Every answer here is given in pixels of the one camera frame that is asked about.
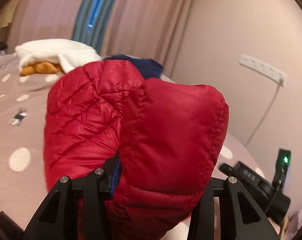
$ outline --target red puffer jacket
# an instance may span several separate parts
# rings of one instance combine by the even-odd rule
[[[128,61],[76,68],[48,96],[48,189],[85,176],[119,148],[120,184],[106,202],[112,239],[160,239],[186,218],[211,177],[228,106],[213,87],[143,80]]]

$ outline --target red jacket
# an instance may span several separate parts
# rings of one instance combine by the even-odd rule
[[[160,239],[200,200],[227,124],[228,106],[211,86],[144,81],[128,61],[89,63],[48,96],[48,189],[101,167],[119,148],[120,184],[106,202],[112,238]]]

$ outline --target electrical outlet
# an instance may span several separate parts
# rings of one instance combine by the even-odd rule
[[[288,75],[286,73],[253,57],[249,57],[247,55],[242,54],[239,63],[242,66],[255,70],[256,72],[272,79],[276,83],[281,84],[283,87],[287,82]]]

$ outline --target blue curtain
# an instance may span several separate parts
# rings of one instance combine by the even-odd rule
[[[93,47],[100,53],[105,29],[115,0],[83,0],[72,40]]]

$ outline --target silver bolt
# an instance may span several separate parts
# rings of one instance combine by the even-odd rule
[[[229,177],[229,181],[230,181],[231,183],[236,183],[236,182],[237,182],[237,180],[236,180],[235,177]]]
[[[60,182],[66,183],[68,180],[69,180],[69,178],[67,176],[63,176],[63,177],[61,177]]]
[[[102,173],[104,173],[104,169],[102,168],[97,168],[95,171],[94,171],[95,174],[97,175],[101,175]]]

